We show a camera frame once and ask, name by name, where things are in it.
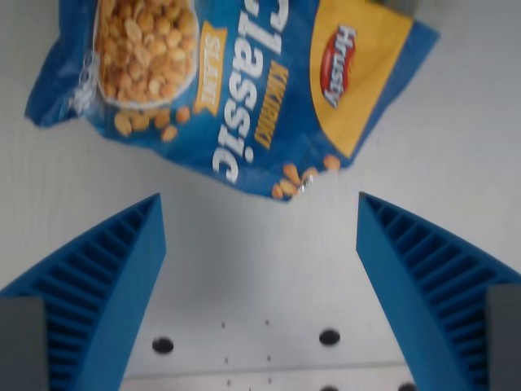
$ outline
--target blue snack bag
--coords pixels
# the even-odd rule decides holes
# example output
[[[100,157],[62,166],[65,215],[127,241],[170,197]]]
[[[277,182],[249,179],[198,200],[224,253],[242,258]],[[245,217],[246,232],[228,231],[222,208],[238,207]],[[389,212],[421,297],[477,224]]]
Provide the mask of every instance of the blue snack bag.
[[[60,0],[26,115],[289,200],[348,167],[437,39],[364,0]]]

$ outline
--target white surface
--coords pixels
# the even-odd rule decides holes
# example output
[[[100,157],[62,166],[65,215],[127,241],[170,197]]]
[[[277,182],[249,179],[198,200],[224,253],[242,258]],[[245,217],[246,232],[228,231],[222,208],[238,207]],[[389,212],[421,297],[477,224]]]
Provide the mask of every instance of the white surface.
[[[355,165],[319,178],[288,205],[109,143],[84,121],[33,128],[24,106],[57,34],[56,4],[0,0],[0,286],[160,191],[169,252],[128,376],[373,365],[390,366],[392,376],[403,371],[354,250],[360,190],[521,270],[521,2],[425,0],[420,16],[442,34],[428,61]],[[338,348],[318,343],[328,326],[342,334]],[[176,345],[167,358],[151,351],[158,335]],[[372,377],[364,377],[368,386]],[[206,384],[201,379],[181,389],[208,389],[197,385]]]
[[[410,374],[406,367],[329,371],[261,372],[244,375],[127,380],[120,391],[395,391]]]

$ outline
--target peanut image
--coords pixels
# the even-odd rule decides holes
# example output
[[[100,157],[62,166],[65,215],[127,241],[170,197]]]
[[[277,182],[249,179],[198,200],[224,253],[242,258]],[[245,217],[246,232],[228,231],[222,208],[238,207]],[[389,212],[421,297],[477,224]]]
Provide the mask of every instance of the peanut image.
[[[159,111],[155,116],[154,125],[157,129],[163,129],[166,125],[170,124],[170,110],[165,109]]]
[[[161,141],[169,143],[177,136],[177,128],[174,125],[168,125],[161,131]]]
[[[176,121],[178,124],[184,124],[190,120],[190,109],[187,106],[179,108],[176,112]]]
[[[278,183],[274,184],[274,188],[271,191],[271,196],[276,200],[281,200],[284,198],[284,193],[282,192],[282,188]]]
[[[193,77],[198,48],[197,19],[188,3],[99,0],[94,48],[105,97],[140,104],[175,100]]]
[[[129,137],[132,133],[130,118],[124,112],[118,112],[114,116],[114,126],[122,136]]]
[[[301,181],[299,178],[299,172],[297,171],[295,165],[284,165],[282,168],[284,175],[293,182],[293,184],[300,186]]]
[[[285,196],[296,196],[296,193],[298,192],[298,189],[296,186],[288,181],[287,179],[283,179],[280,181],[280,188],[282,189],[282,193],[284,193]]]
[[[327,155],[326,157],[324,157],[324,167],[326,167],[328,170],[340,169],[339,158],[333,155]]]

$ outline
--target peanut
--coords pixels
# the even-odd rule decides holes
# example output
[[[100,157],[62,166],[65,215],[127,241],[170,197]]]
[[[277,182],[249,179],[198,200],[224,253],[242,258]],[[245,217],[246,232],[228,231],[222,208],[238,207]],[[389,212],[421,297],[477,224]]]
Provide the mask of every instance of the peanut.
[[[324,157],[324,167],[326,167],[328,170],[340,169],[339,158],[333,155],[327,155],[326,157]]]
[[[112,84],[107,84],[105,86],[105,95],[108,97],[108,98],[114,98],[116,97],[116,87],[113,86]]]
[[[159,18],[155,22],[155,30],[160,35],[169,35],[172,22],[168,18]]]
[[[174,125],[168,125],[161,131],[161,141],[169,143],[177,136],[177,128]]]
[[[281,200],[284,198],[284,193],[282,192],[282,188],[278,183],[274,184],[274,188],[271,191],[271,196],[276,200]]]
[[[181,7],[180,6],[171,6],[166,11],[166,17],[169,18],[172,22],[175,22],[179,15],[181,14]]]
[[[132,124],[130,119],[124,112],[118,112],[114,116],[114,126],[116,130],[124,137],[129,137],[132,133]]]
[[[134,115],[131,119],[132,129],[136,132],[143,132],[150,125],[150,118],[142,114]]]
[[[290,181],[292,181],[295,185],[300,186],[301,181],[299,178],[299,172],[297,171],[295,165],[284,165],[282,171]]]
[[[164,71],[162,74],[167,81],[172,82],[176,86],[181,85],[185,81],[185,77],[180,72],[167,70]]]
[[[166,53],[167,47],[163,41],[160,41],[159,39],[155,39],[148,46],[148,50],[150,51],[152,56],[157,56],[157,55],[163,55],[164,53]]]
[[[295,196],[298,192],[296,186],[288,181],[287,179],[283,179],[280,181],[280,188],[282,190],[282,193],[284,193],[285,196]]]
[[[138,26],[144,33],[154,31],[154,16],[150,12],[141,12],[138,16]]]
[[[182,34],[178,29],[173,29],[170,31],[169,35],[167,35],[165,41],[166,45],[170,48],[174,48],[179,45],[179,42],[182,40]]]
[[[184,124],[190,120],[190,109],[187,106],[182,106],[176,112],[176,121],[178,124]]]
[[[143,33],[134,19],[128,18],[125,20],[125,31],[131,41],[141,42]]]
[[[188,10],[183,10],[179,15],[177,26],[181,31],[182,35],[192,35],[195,33],[196,27],[195,16]]]
[[[197,49],[197,42],[193,37],[184,37],[181,42],[181,47],[187,53],[191,53]]]
[[[154,125],[157,129],[163,129],[168,124],[170,124],[170,109],[166,108],[157,113]]]
[[[132,80],[139,80],[143,73],[143,66],[137,60],[132,60],[129,64],[129,75]]]
[[[183,61],[186,58],[186,52],[180,47],[174,47],[169,50],[169,57],[172,61]]]
[[[161,87],[160,97],[163,99],[168,99],[171,96],[176,94],[176,86],[174,84],[165,84]]]
[[[127,19],[132,16],[132,7],[130,4],[125,4],[120,9],[120,18]]]
[[[160,89],[161,89],[161,80],[158,77],[153,77],[148,82],[148,90],[153,95],[159,95],[160,94]]]

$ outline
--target roasted peanut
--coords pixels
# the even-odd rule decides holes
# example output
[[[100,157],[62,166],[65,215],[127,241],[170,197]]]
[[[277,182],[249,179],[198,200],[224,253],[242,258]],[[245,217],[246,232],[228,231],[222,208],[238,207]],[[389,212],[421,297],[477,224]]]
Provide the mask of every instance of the roasted peanut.
[[[130,4],[125,4],[120,9],[120,18],[121,19],[127,19],[132,16],[132,7]]]
[[[172,22],[168,18],[159,18],[155,22],[155,30],[161,35],[169,35]]]
[[[112,15],[114,9],[116,8],[116,0],[103,0],[101,7],[101,16],[108,17]]]
[[[181,84],[185,81],[185,77],[184,77],[183,74],[180,73],[180,72],[167,70],[167,71],[164,71],[164,72],[161,73],[161,74],[164,76],[164,78],[165,78],[167,81],[172,82],[172,83],[175,84],[176,86],[181,85]]]
[[[181,47],[187,53],[191,53],[197,49],[197,42],[193,37],[184,37],[181,42]]]
[[[192,14],[189,10],[183,10],[179,15],[177,26],[179,27],[182,35],[194,34],[195,28],[197,26],[194,14]]]
[[[285,196],[292,197],[295,196],[298,192],[296,186],[287,179],[280,181],[280,188],[282,189],[282,193],[284,193]]]
[[[163,129],[170,123],[170,109],[166,108],[157,113],[154,120],[154,125],[157,129]]]
[[[337,170],[340,169],[340,160],[338,157],[333,155],[327,155],[324,158],[324,167],[328,170]]]
[[[150,79],[150,81],[148,82],[148,90],[153,94],[153,95],[159,95],[160,94],[160,89],[161,89],[161,79],[158,78],[158,77],[152,77]]]
[[[168,10],[166,10],[166,17],[169,18],[170,21],[175,22],[179,15],[181,14],[180,6],[171,6]]]
[[[139,80],[144,74],[143,66],[135,59],[130,61],[129,75],[132,80]]]
[[[155,39],[150,43],[150,45],[148,45],[148,50],[150,51],[152,56],[157,56],[166,53],[167,47],[163,41]]]
[[[161,131],[161,141],[169,143],[177,136],[177,128],[174,125],[168,125]]]
[[[165,38],[166,45],[170,48],[176,47],[179,45],[179,42],[182,40],[182,34],[178,29],[173,29],[170,31],[169,35]]]
[[[129,137],[132,133],[130,118],[124,112],[118,112],[114,116],[114,126],[122,136]]]
[[[126,94],[125,90],[119,89],[116,94],[116,99],[120,102],[128,102],[129,96]]]
[[[125,20],[125,32],[131,41],[139,43],[143,38],[143,33],[134,19]]]
[[[190,109],[187,106],[182,106],[176,112],[176,121],[178,124],[184,124],[190,120]]]
[[[277,200],[281,200],[282,198],[284,198],[284,193],[282,192],[282,188],[278,183],[274,184],[274,188],[271,191],[271,196]]]
[[[165,84],[161,86],[160,97],[168,99],[176,94],[176,86],[174,84]]]
[[[144,130],[147,130],[150,125],[150,118],[143,114],[132,116],[130,121],[132,123],[132,129],[135,132],[143,132]]]
[[[295,165],[284,165],[282,171],[290,181],[292,181],[297,186],[300,186],[299,172],[297,171]]]
[[[145,46],[141,44],[136,45],[134,47],[134,55],[136,56],[136,60],[139,61],[143,67],[148,68],[152,61],[152,55]]]
[[[143,0],[138,0],[136,4],[134,5],[134,10],[132,11],[132,17],[134,19],[138,18],[139,13],[142,11],[142,9],[145,7],[145,2]]]
[[[154,16],[150,12],[141,12],[138,16],[138,26],[144,33],[151,33],[154,31]]]
[[[318,171],[314,167],[310,167],[304,171],[302,174],[302,182],[307,182],[310,178],[315,178],[318,176]]]
[[[170,69],[170,59],[166,55],[155,57],[150,63],[152,73],[162,73]]]
[[[172,61],[183,61],[186,58],[186,52],[180,47],[174,47],[169,50],[169,57]]]

